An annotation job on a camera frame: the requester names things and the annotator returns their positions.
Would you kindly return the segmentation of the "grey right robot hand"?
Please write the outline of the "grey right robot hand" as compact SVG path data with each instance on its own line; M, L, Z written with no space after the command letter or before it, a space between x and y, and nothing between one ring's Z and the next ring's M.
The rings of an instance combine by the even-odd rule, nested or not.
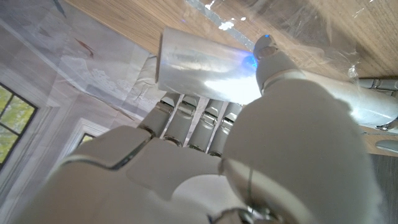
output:
M383 223L374 165L349 106L308 80L269 35L261 96L220 156L157 137L163 119L84 143L16 223Z

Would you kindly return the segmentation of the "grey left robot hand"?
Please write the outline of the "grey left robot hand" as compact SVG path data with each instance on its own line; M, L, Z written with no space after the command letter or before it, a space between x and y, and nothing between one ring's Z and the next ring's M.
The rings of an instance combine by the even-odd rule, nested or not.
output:
M359 85L397 99L396 78L361 78ZM376 129L377 131L368 129L364 133L371 153L397 157L397 118Z

